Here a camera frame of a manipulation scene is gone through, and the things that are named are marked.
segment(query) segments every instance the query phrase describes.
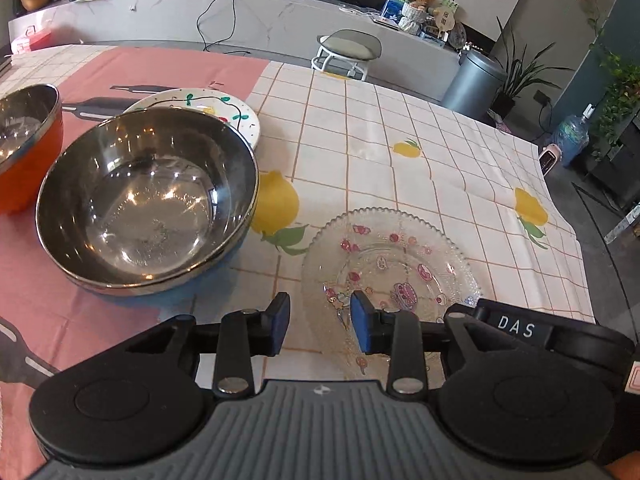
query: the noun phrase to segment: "metal bowl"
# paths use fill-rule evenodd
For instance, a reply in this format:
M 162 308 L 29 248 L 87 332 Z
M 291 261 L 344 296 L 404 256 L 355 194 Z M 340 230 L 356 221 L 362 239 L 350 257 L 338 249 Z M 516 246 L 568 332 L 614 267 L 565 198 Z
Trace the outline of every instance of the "metal bowl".
M 62 139 L 62 102 L 55 86 L 27 86 L 0 99 L 0 214 L 33 203 Z
M 42 246 L 78 285 L 119 296 L 181 285 L 246 234 L 258 167 L 244 138 L 202 112 L 150 108 L 88 130 L 42 183 Z

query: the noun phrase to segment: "gray floor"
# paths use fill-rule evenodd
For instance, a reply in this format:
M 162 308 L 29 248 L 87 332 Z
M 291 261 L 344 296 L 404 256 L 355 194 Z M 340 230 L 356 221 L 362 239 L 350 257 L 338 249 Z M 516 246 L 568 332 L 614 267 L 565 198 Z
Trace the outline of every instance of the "gray floor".
M 203 48 L 202 43 L 185 41 L 149 40 L 114 42 L 114 44 L 127 46 L 163 46 L 190 50 L 202 50 Z M 231 46 L 228 44 L 210 46 L 209 51 L 233 54 L 234 56 L 254 56 L 289 64 L 309 66 L 308 59 L 283 56 L 282 54 L 276 54 L 274 52 Z M 369 78 L 368 81 L 432 101 L 423 95 L 383 81 L 378 81 L 375 78 Z M 536 139 L 541 133 L 539 129 L 522 127 L 520 124 L 510 124 L 508 120 L 506 122 L 515 135 L 543 145 L 544 138 L 542 140 Z M 638 329 L 640 329 L 640 279 L 638 279 L 638 270 L 640 270 L 640 240 L 636 239 L 630 231 L 625 232 L 609 246 L 611 254 L 611 256 L 609 256 L 604 242 L 598 233 L 598 229 L 600 229 L 603 235 L 606 234 L 618 223 L 618 217 L 588 197 L 584 197 L 586 204 L 583 203 L 578 192 L 574 186 L 572 186 L 574 182 L 592 195 L 598 197 L 604 203 L 607 203 L 607 200 L 593 184 L 583 181 L 575 172 L 562 168 L 560 165 L 553 168 L 546 177 L 546 183 L 556 207 L 569 224 L 572 225 L 578 241 L 582 246 L 584 268 L 587 275 L 594 315 L 600 324 L 616 329 L 637 342 L 640 336 L 638 332 Z M 618 268 L 620 279 L 618 279 L 616 275 L 612 259 Z

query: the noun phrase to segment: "silver trash can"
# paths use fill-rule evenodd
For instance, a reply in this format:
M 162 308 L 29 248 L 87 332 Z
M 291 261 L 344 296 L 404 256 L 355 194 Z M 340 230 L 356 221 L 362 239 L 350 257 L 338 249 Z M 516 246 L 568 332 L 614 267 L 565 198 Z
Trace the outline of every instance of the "silver trash can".
M 460 69 L 444 94 L 440 106 L 481 120 L 507 79 L 507 73 L 494 60 L 469 50 L 460 59 Z

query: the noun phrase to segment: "stool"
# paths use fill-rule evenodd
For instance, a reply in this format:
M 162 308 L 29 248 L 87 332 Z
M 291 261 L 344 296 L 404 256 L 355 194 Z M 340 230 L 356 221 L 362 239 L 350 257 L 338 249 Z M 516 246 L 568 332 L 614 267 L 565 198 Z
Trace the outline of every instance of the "stool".
M 332 59 L 340 59 L 351 65 L 347 76 L 354 77 L 358 71 L 362 74 L 362 81 L 367 79 L 369 61 L 382 54 L 380 40 L 359 30 L 344 29 L 330 36 L 318 36 L 318 43 L 320 48 L 311 60 L 311 68 L 324 72 Z

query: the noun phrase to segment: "gray ribbed panel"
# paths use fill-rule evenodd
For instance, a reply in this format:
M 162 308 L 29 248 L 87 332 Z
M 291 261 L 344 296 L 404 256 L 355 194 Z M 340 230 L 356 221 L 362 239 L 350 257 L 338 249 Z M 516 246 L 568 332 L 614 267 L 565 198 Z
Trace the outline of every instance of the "gray ribbed panel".
M 331 392 L 318 395 L 324 384 Z M 49 462 L 33 480 L 605 480 L 585 463 L 519 472 L 483 463 L 443 435 L 427 407 L 378 383 L 268 381 L 253 399 L 224 402 L 190 443 L 116 471 Z

